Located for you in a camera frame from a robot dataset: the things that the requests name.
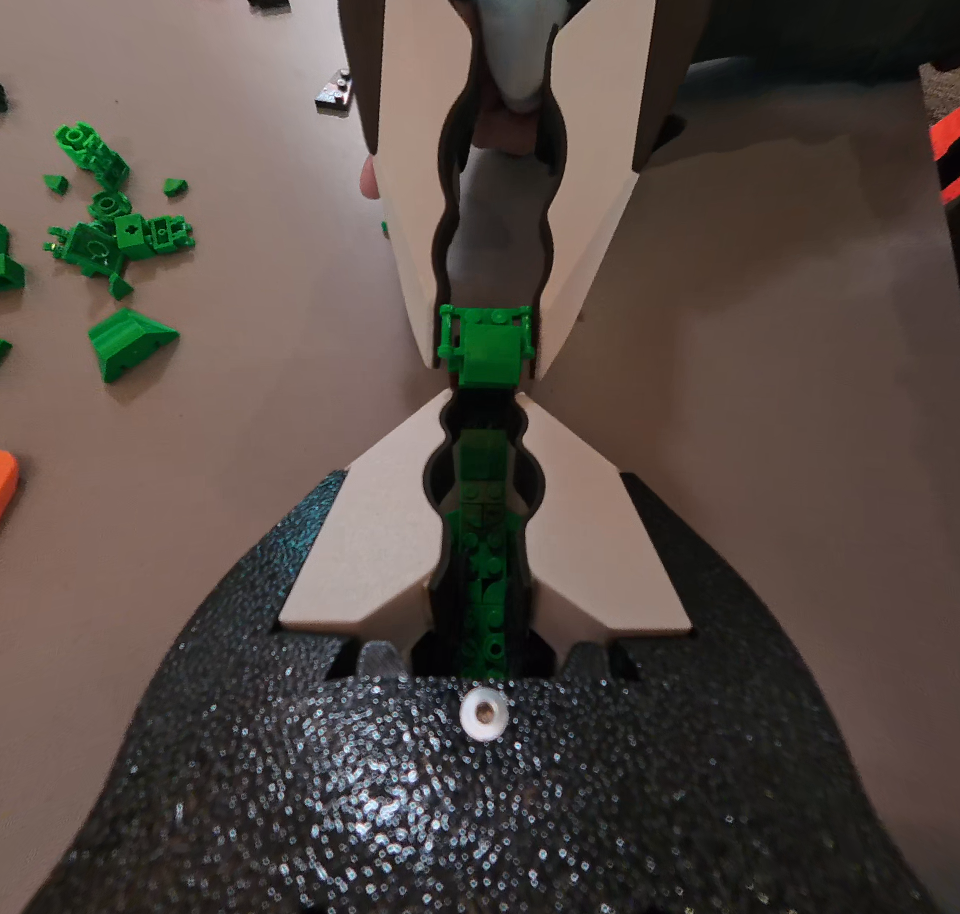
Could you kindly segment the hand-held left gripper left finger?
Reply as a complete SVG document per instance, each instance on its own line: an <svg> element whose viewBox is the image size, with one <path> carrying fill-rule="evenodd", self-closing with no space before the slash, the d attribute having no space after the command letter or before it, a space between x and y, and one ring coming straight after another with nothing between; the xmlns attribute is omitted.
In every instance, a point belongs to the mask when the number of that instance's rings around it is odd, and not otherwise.
<svg viewBox="0 0 960 914"><path fill-rule="evenodd" d="M443 525L424 471L444 443L437 394L348 467L279 615L286 630L388 641L409 651L430 626L426 586Z"/></svg>

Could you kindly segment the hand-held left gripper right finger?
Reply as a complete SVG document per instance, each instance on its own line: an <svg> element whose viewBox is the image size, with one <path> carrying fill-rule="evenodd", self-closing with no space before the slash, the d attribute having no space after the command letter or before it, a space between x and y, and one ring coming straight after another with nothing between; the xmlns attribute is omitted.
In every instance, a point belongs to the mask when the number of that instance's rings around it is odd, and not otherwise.
<svg viewBox="0 0 960 914"><path fill-rule="evenodd" d="M532 627L555 651L673 636L691 622L618 469L527 394L522 444L545 479L525 528Z"/></svg>

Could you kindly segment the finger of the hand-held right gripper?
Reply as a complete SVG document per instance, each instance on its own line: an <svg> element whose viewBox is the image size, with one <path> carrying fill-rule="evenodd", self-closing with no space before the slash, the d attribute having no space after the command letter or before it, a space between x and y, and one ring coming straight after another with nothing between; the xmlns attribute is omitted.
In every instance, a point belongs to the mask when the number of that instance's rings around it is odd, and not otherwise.
<svg viewBox="0 0 960 914"><path fill-rule="evenodd" d="M441 137L468 86L474 35L449 0L386 0L374 174L418 353L435 364L433 248L448 198Z"/></svg>
<svg viewBox="0 0 960 914"><path fill-rule="evenodd" d="M566 158L547 211L553 263L540 295L534 378L566 343L637 183L634 147L657 0L590 0L558 32L550 88Z"/></svg>

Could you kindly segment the green brick plant model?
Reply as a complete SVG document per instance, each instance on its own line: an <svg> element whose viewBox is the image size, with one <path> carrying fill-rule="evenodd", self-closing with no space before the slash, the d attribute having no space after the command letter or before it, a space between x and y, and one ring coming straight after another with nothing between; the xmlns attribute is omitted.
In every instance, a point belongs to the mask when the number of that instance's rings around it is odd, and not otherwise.
<svg viewBox="0 0 960 914"><path fill-rule="evenodd" d="M472 681L527 667L532 582L523 544L529 502L517 486L516 393L534 355L528 308L439 309L438 358L455 382L451 530L459 628L455 666Z"/></svg>

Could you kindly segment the pile of green bricks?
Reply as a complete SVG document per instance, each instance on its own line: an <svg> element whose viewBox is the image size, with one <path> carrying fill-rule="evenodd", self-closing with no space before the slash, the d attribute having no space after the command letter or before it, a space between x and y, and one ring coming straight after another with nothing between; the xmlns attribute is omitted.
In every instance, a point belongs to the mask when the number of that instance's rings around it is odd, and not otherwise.
<svg viewBox="0 0 960 914"><path fill-rule="evenodd" d="M134 292L126 269L132 262L152 260L194 248L193 226L181 214L146 216L134 210L125 192L130 176L126 160L89 123L61 125L54 139L98 190L87 205L88 219L70 227L50 226L43 250L75 267L88 279L103 279L114 301ZM173 327L125 305L95 323L87 332L104 383L114 383L159 349L180 337Z"/></svg>

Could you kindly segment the grey desk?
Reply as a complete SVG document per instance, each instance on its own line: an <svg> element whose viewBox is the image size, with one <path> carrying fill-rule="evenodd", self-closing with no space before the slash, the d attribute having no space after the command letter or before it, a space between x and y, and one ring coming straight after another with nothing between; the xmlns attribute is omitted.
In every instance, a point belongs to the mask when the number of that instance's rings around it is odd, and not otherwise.
<svg viewBox="0 0 960 914"><path fill-rule="evenodd" d="M86 820L164 654L327 474L442 387L413 342L336 0L2 0L2 912ZM958 907L958 290L918 83L699 68L534 400L637 473L765 601L876 811ZM114 300L43 249L95 179L194 248ZM91 327L179 337L113 383Z"/></svg>

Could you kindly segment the person's right hand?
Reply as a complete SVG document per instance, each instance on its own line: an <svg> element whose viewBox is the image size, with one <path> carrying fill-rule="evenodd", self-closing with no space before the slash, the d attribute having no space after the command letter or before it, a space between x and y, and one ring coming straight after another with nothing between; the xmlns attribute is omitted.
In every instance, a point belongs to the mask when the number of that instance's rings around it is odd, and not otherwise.
<svg viewBox="0 0 960 914"><path fill-rule="evenodd" d="M535 150L540 101L529 110L517 112L504 101L493 81L485 82L470 144L480 150L494 150L523 157Z"/></svg>

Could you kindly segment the black wedge plate brick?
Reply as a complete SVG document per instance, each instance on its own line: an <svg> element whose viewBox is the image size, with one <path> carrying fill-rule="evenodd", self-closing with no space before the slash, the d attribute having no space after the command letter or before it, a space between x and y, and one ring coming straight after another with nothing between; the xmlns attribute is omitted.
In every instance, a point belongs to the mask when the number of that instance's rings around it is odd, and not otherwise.
<svg viewBox="0 0 960 914"><path fill-rule="evenodd" d="M350 68L341 67L334 72L314 99L320 114L347 116L354 99L354 78Z"/></svg>

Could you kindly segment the orange object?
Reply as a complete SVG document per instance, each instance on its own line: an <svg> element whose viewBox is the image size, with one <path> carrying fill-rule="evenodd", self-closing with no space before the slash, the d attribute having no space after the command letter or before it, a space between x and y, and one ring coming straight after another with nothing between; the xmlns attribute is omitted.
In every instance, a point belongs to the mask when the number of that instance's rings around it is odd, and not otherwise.
<svg viewBox="0 0 960 914"><path fill-rule="evenodd" d="M959 107L929 128L929 139L946 206L959 198Z"/></svg>

